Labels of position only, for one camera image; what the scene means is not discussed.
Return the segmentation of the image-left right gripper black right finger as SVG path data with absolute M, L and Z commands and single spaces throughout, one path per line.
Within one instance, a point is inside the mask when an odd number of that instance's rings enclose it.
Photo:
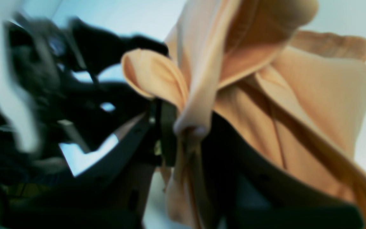
M 201 145 L 205 189 L 221 229 L 363 229 L 354 204 L 307 186 L 264 159 L 217 113 Z

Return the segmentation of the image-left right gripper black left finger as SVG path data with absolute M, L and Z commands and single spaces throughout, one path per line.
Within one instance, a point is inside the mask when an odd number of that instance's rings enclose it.
M 177 109 L 156 99 L 99 162 L 67 184 L 15 204 L 9 229 L 142 229 L 152 175 L 173 163 Z

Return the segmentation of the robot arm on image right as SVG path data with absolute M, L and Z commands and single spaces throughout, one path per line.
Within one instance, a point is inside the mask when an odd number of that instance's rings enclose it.
M 137 48 L 168 57 L 165 43 L 119 37 L 79 18 L 68 29 L 48 19 L 0 26 L 0 184 L 65 182 L 62 142 L 97 150 L 116 129 L 149 108 L 122 82 L 99 82 L 106 68 Z

